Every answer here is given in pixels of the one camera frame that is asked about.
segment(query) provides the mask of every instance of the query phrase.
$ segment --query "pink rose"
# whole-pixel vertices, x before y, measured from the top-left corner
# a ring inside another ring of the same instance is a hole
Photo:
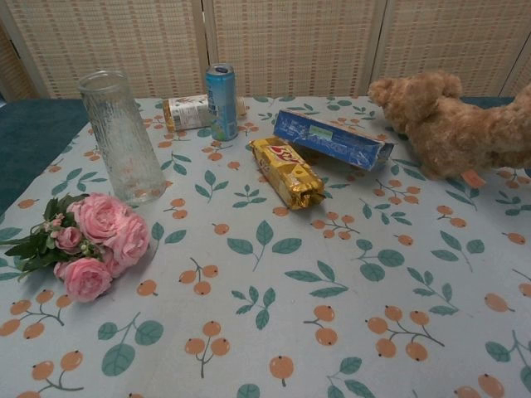
[[[105,264],[90,257],[70,263],[64,277],[68,295],[82,303],[92,301],[105,292],[112,280]]]
[[[128,268],[128,265],[121,264],[114,259],[114,253],[111,249],[107,249],[103,254],[103,262],[113,278],[118,278]]]
[[[74,226],[68,226],[57,232],[56,246],[69,255],[80,252],[80,248],[77,247],[80,241],[81,232]]]
[[[102,193],[92,193],[83,201],[72,203],[68,211],[74,213],[83,235],[94,243],[104,243],[115,236],[129,215],[128,206]]]
[[[114,259],[125,267],[135,265],[148,249],[148,244],[148,226],[138,214],[129,217],[118,234],[105,242],[113,250]]]
[[[53,267],[53,274],[59,278],[59,279],[64,279],[65,278],[65,270],[66,270],[66,267],[70,264],[70,262],[68,261],[65,261],[65,262],[57,262],[56,263],[56,266]]]

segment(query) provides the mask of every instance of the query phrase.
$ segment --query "blue box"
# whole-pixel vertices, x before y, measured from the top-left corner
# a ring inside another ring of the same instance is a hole
[[[393,143],[286,109],[279,112],[273,134],[364,170],[383,165],[394,147]]]

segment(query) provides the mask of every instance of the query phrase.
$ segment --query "glass vase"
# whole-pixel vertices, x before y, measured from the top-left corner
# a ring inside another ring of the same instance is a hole
[[[78,89],[114,194],[133,206],[160,197],[165,179],[127,76],[101,70],[81,78]]]

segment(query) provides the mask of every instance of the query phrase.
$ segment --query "floral tablecloth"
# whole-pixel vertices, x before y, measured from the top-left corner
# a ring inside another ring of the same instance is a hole
[[[137,209],[149,255],[88,304],[50,273],[18,283],[0,255],[1,396],[531,396],[524,171],[480,190],[428,181],[365,97],[249,98],[227,143],[168,134],[161,101],[138,104],[168,180]],[[380,172],[303,151],[327,199],[288,211],[247,146],[282,108],[397,145]],[[112,192],[89,125],[0,217],[0,240],[67,192]]]

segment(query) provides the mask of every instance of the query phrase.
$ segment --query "brown plush dog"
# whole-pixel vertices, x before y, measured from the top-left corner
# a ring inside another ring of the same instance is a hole
[[[491,167],[531,167],[531,84],[505,107],[459,100],[461,82],[445,72],[381,79],[369,87],[396,131],[409,138],[429,178]]]

